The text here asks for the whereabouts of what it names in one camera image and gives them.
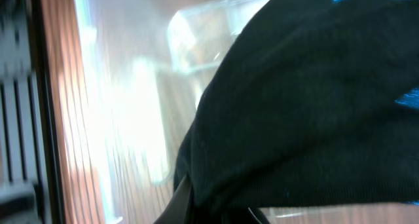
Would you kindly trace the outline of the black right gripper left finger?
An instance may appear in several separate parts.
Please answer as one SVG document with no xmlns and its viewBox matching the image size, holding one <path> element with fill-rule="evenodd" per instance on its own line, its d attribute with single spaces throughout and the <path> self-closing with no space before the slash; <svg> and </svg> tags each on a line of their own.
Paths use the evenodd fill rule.
<svg viewBox="0 0 419 224">
<path fill-rule="evenodd" d="M 154 224 L 190 224 L 192 222 L 193 188 L 189 176 L 178 185 L 166 209 Z"/>
</svg>

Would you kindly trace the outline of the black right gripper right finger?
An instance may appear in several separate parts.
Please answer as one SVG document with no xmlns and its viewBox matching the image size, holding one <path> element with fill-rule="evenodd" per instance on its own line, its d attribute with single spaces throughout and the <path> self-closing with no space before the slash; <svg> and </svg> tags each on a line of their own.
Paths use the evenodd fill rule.
<svg viewBox="0 0 419 224">
<path fill-rule="evenodd" d="M 248 208 L 249 224 L 270 224 L 266 216 L 258 208 Z"/>
</svg>

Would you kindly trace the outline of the black cloth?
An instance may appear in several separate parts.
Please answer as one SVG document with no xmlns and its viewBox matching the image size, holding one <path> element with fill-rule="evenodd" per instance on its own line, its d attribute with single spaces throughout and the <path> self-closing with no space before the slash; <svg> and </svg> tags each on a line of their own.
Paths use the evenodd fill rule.
<svg viewBox="0 0 419 224">
<path fill-rule="evenodd" d="M 418 0 L 270 0 L 205 89 L 177 156 L 194 203 L 418 199 Z"/>
</svg>

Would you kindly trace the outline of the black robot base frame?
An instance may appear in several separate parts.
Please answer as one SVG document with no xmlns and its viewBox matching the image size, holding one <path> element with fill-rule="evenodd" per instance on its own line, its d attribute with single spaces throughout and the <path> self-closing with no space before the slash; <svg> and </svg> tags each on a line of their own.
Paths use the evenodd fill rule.
<svg viewBox="0 0 419 224">
<path fill-rule="evenodd" d="M 41 0 L 1 0 L 1 222 L 64 223 Z"/>
</svg>

